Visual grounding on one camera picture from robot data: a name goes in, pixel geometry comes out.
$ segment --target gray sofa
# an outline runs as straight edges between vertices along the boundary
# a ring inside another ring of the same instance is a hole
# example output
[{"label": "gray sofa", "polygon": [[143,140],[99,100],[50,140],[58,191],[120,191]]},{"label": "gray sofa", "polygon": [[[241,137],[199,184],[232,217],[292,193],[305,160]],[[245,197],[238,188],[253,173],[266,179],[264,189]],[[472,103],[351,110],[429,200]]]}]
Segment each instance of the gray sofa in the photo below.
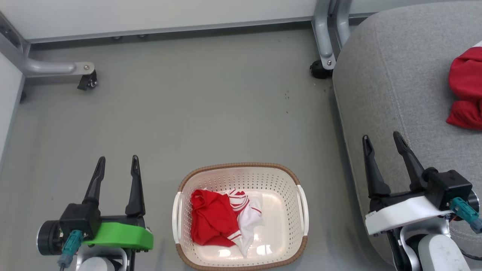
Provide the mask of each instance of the gray sofa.
[{"label": "gray sofa", "polygon": [[[392,192],[408,190],[409,177],[393,142],[400,131],[424,167],[457,170],[482,196],[482,132],[445,122],[456,100],[448,86],[450,64],[482,40],[482,1],[444,2],[393,9],[361,23],[343,47],[333,73],[335,95],[360,210],[369,211],[362,151],[368,134]],[[482,256],[482,234],[451,223],[452,238]],[[370,237],[387,262],[385,235]],[[482,262],[467,259],[471,268]]]}]

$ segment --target cable connector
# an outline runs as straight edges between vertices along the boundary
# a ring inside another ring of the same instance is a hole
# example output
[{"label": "cable connector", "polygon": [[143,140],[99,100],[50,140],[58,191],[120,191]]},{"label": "cable connector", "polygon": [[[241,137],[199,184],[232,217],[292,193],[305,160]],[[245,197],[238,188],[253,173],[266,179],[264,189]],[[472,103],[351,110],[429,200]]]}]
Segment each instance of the cable connector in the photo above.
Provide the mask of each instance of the cable connector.
[{"label": "cable connector", "polygon": [[477,213],[466,201],[456,197],[450,201],[450,209],[460,218],[467,221],[470,228],[479,234],[482,232],[482,220]]},{"label": "cable connector", "polygon": [[62,255],[57,261],[57,264],[60,266],[60,268],[69,268],[74,258],[74,255],[79,250],[82,242],[84,242],[84,235],[82,231],[73,230],[68,236],[64,248],[62,248]]}]

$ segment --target laundry basket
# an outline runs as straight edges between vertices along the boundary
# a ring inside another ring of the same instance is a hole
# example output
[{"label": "laundry basket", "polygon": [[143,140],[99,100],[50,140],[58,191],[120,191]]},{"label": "laundry basket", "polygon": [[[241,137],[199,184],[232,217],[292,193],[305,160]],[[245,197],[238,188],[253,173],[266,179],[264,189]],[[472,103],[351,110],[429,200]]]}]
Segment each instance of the laundry basket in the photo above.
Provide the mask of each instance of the laundry basket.
[{"label": "laundry basket", "polygon": [[[233,189],[263,195],[263,225],[243,258],[237,246],[200,246],[191,238],[191,194],[197,189],[226,193]],[[191,172],[179,186],[173,205],[173,236],[182,260],[201,271],[251,271],[294,262],[308,240],[308,204],[291,170],[270,163],[231,163]]]}]

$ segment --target gray floor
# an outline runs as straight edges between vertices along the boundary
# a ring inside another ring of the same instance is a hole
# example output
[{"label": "gray floor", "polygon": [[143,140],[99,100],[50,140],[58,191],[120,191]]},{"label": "gray floor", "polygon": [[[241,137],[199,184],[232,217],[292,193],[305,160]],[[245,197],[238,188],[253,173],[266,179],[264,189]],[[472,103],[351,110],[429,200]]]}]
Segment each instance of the gray floor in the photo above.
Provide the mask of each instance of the gray floor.
[{"label": "gray floor", "polygon": [[331,81],[308,73],[317,58],[312,30],[221,34],[32,51],[40,60],[94,61],[99,86],[78,91],[78,78],[25,86],[0,178],[1,270],[57,270],[56,257],[38,253],[37,230],[82,201],[100,156],[107,159],[100,210],[123,214],[133,154],[155,235],[155,249],[138,255],[136,270],[190,270],[172,238],[178,185],[196,168],[231,162],[280,163],[302,182],[308,245],[278,270],[387,270],[365,236]]}]

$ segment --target basket handle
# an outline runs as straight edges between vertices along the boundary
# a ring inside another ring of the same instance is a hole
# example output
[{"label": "basket handle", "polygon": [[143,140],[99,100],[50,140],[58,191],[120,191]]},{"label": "basket handle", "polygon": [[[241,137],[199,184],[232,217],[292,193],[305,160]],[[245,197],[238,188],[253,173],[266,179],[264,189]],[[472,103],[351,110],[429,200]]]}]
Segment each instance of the basket handle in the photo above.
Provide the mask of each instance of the basket handle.
[{"label": "basket handle", "polygon": [[179,243],[179,239],[181,239],[181,229],[179,228],[181,226],[181,223],[179,222],[180,219],[180,206],[181,206],[181,191],[179,191],[176,194],[176,197],[174,198],[174,204],[173,204],[173,237],[174,237],[174,242],[176,244]]},{"label": "basket handle", "polygon": [[300,216],[301,216],[301,228],[303,229],[303,235],[308,235],[309,230],[309,214],[308,214],[308,201],[306,201],[305,191],[301,187],[301,185],[297,185],[298,187],[298,196],[301,199],[300,204]]}]

